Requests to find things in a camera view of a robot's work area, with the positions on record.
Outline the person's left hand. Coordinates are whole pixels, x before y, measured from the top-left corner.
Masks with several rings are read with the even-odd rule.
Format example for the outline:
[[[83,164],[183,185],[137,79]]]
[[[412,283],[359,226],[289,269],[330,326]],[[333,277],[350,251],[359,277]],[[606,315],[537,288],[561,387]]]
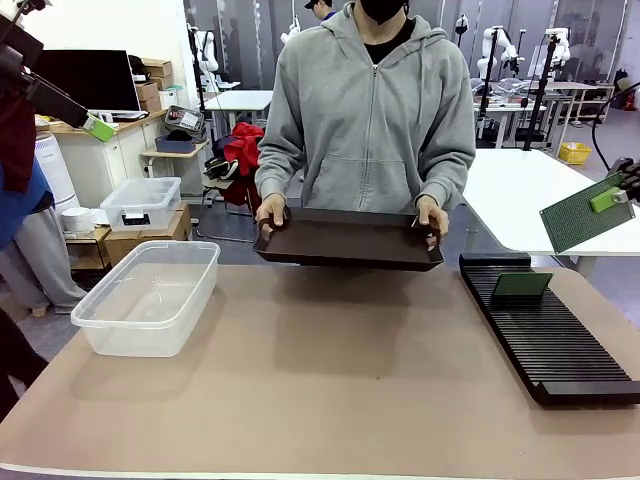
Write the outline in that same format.
[[[423,195],[417,200],[416,208],[417,217],[414,226],[425,234],[427,250],[433,251],[439,246],[442,238],[449,233],[448,214],[428,195]]]

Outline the person's right hand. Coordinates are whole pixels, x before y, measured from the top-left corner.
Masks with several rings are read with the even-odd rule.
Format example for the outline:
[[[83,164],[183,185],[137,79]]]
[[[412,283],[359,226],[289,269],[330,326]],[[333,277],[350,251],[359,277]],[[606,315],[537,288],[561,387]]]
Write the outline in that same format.
[[[286,199],[277,193],[266,196],[256,212],[259,235],[268,240],[271,234],[284,226]]]

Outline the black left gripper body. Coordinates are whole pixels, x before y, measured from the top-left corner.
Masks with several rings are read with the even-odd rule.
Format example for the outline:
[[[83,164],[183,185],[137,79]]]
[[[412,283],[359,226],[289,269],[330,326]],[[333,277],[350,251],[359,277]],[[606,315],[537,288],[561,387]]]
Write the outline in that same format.
[[[30,70],[44,44],[1,15],[1,96],[18,92],[28,100],[44,99],[42,80]]]

